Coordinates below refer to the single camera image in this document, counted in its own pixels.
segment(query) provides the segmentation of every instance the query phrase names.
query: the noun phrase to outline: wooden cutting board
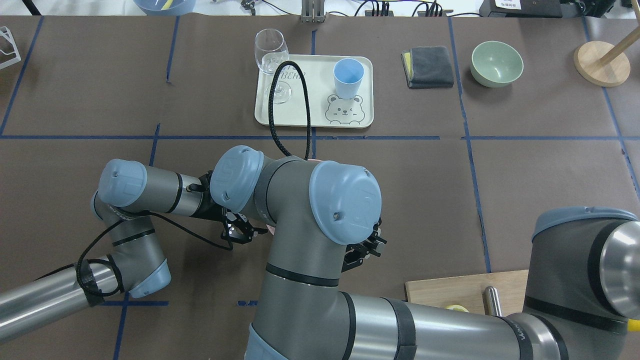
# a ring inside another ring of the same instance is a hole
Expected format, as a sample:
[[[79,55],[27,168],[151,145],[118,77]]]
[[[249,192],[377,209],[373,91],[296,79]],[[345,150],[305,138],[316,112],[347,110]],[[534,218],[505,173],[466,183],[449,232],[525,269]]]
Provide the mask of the wooden cutting board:
[[[484,314],[483,291],[487,286],[498,289],[502,315],[522,312],[528,270],[491,274],[444,277],[408,281],[406,296],[414,304],[446,307],[462,305],[471,313]]]

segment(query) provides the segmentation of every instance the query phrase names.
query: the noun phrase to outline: folded cloth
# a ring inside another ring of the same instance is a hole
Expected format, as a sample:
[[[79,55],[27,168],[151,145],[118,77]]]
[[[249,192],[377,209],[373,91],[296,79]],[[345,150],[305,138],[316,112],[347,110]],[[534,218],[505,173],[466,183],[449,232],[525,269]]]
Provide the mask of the folded cloth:
[[[414,47],[403,51],[402,60],[406,84],[410,88],[453,87],[453,70],[446,47]]]

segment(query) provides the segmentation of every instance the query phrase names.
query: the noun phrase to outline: blue cup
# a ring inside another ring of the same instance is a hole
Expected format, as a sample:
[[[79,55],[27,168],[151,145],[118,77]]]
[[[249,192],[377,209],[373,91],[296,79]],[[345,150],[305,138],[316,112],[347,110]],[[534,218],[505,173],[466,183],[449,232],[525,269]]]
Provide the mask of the blue cup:
[[[353,99],[363,76],[364,66],[358,60],[346,58],[338,61],[333,66],[335,93],[342,99]]]

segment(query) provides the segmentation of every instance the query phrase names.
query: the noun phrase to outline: blue tape line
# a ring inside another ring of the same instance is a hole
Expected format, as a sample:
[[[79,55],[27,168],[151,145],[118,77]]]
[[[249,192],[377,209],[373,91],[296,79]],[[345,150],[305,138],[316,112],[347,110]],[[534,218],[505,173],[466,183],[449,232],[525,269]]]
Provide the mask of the blue tape line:
[[[173,39],[171,40],[171,50],[169,50],[169,62],[166,64],[166,82],[169,81],[169,75],[171,74],[171,62],[173,61],[173,50],[175,49],[175,39],[178,36],[178,24],[180,23],[180,15],[175,17],[175,25],[173,26]]]
[[[7,140],[153,140],[152,135],[0,135]]]
[[[585,19],[585,17],[582,17],[582,26],[584,27],[584,37],[587,39],[588,42],[591,41],[591,35],[589,34],[589,27],[587,26],[587,20]],[[618,141],[620,141],[620,147],[622,148],[622,153],[625,156],[625,162],[627,163],[627,170],[629,171],[629,175],[631,176],[631,181],[634,184],[636,197],[640,200],[640,186],[638,186],[636,172],[634,171],[634,166],[631,164],[631,159],[629,158],[627,146],[625,145],[625,139],[622,136],[622,132],[620,131],[620,125],[618,124],[618,118],[616,117],[616,112],[613,111],[613,105],[611,105],[611,99],[609,98],[609,93],[607,92],[607,88],[604,86],[602,87],[602,93],[604,95],[605,102],[607,103],[607,108],[609,109],[611,120],[613,121],[613,127],[616,129],[616,135],[618,135]]]
[[[464,136],[460,140],[618,140],[617,136]]]
[[[151,156],[149,156],[149,166],[154,166],[156,160],[156,147],[158,145],[158,135],[160,134],[160,123],[156,125],[156,133],[154,134],[154,144],[151,145]]]
[[[105,301],[101,306],[123,306],[124,301]],[[168,301],[136,301],[131,300],[127,306],[169,306]]]
[[[462,82],[460,80],[460,66],[458,64],[458,54],[456,53],[456,40],[453,35],[453,22],[451,18],[448,17],[447,21],[449,22],[449,36],[451,37],[451,52],[453,53],[453,63],[456,67],[456,77],[458,80],[458,96],[460,97],[460,110],[462,111],[462,118],[464,119],[465,125],[465,138],[467,142],[467,153],[469,156],[469,165],[471,167],[471,179],[474,184],[474,195],[476,196],[476,209],[478,212],[478,217],[480,218],[480,228],[482,231],[482,244],[484,248],[484,265],[486,268],[486,272],[491,272],[491,259],[489,258],[489,246],[486,242],[486,231],[484,230],[484,218],[482,214],[482,204],[480,203],[480,191],[478,190],[478,183],[476,177],[476,164],[474,163],[474,155],[473,150],[471,148],[471,135],[469,133],[469,126],[467,122],[467,112],[465,111],[465,105],[462,101]]]
[[[307,136],[282,136],[282,140],[306,140]],[[160,140],[272,140],[270,135],[160,135]]]
[[[316,54],[316,31],[311,31],[311,55]],[[316,127],[311,127],[311,158],[316,159]]]
[[[18,81],[15,82],[15,88],[13,88],[13,93],[11,94],[9,105],[7,105],[6,107],[6,112],[4,113],[2,125],[0,125],[0,135],[4,133],[4,127],[6,126],[7,120],[9,120],[9,114],[11,113],[11,108],[13,107],[13,101],[15,100],[15,96],[18,94],[18,89],[20,88],[22,77],[24,76],[24,72],[27,69],[27,64],[29,63],[29,60],[31,59],[31,53],[33,52],[33,48],[36,45],[36,40],[38,39],[38,34],[40,34],[40,28],[42,27],[43,21],[44,21],[44,16],[41,16],[40,21],[38,21],[38,27],[36,28],[36,32],[33,34],[33,39],[31,40],[31,45],[29,46],[29,51],[27,52],[27,56],[24,58],[24,62],[22,63],[22,69],[20,69],[20,74],[18,75]]]
[[[620,131],[620,126],[618,125],[618,119],[616,118],[616,113],[613,111],[613,106],[611,106],[611,100],[609,99],[609,93],[607,92],[607,88],[603,87],[602,93],[604,94],[604,99],[607,101],[607,107],[609,108],[609,113],[611,114],[611,120],[613,120],[613,126],[616,128],[616,134],[618,134],[618,140],[620,141],[622,152],[625,155],[625,161],[627,162],[627,169],[629,170],[629,175],[631,175],[631,181],[634,184],[634,190],[636,191],[636,196],[640,200],[640,187],[638,187],[638,179],[636,177],[636,172],[634,171],[634,166],[631,164],[631,159],[629,158],[629,152],[627,151],[627,146],[625,145],[625,141],[622,138],[622,132]]]
[[[392,136],[392,135],[360,135],[360,136],[317,136],[318,140],[440,140],[439,136]]]
[[[124,293],[122,301],[122,312],[120,313],[120,325],[118,326],[118,336],[116,337],[116,347],[113,351],[113,360],[118,360],[120,356],[120,345],[122,344],[122,334],[124,333],[124,322],[127,319],[127,307],[129,306],[129,292]]]
[[[306,136],[279,136],[283,140],[306,140]],[[7,140],[272,140],[268,135],[0,135]],[[317,136],[317,140],[440,140],[439,136]]]
[[[587,18],[582,17],[582,27],[584,28],[584,38],[587,42],[591,41],[591,35],[589,34],[589,28],[587,27]]]
[[[311,31],[311,55],[316,54],[316,31]]]

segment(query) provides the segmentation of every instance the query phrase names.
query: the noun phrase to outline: green bowl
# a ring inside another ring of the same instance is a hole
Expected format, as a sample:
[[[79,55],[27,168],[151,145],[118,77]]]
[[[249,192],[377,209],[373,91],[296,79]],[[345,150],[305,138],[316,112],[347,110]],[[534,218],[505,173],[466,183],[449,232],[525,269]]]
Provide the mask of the green bowl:
[[[485,41],[471,54],[471,74],[490,88],[501,88],[516,81],[524,63],[516,49],[499,41]]]

